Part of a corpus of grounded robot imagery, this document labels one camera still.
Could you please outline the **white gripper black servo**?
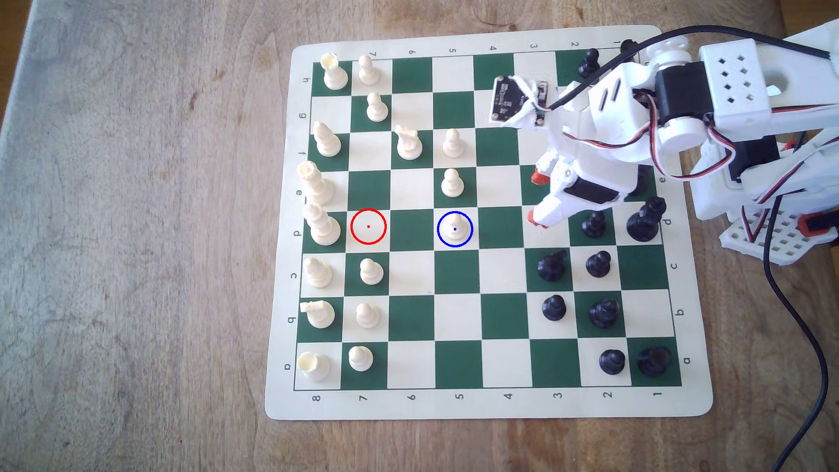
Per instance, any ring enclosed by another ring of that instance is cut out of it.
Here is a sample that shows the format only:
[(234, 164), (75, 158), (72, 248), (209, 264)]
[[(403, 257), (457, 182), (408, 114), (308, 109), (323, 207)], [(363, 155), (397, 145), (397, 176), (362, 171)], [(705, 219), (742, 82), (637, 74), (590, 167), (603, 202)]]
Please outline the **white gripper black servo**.
[(649, 163), (649, 100), (655, 71), (619, 65), (547, 117), (550, 147), (531, 182), (550, 184), (528, 221), (550, 228), (584, 210), (608, 208), (638, 187), (638, 167)]

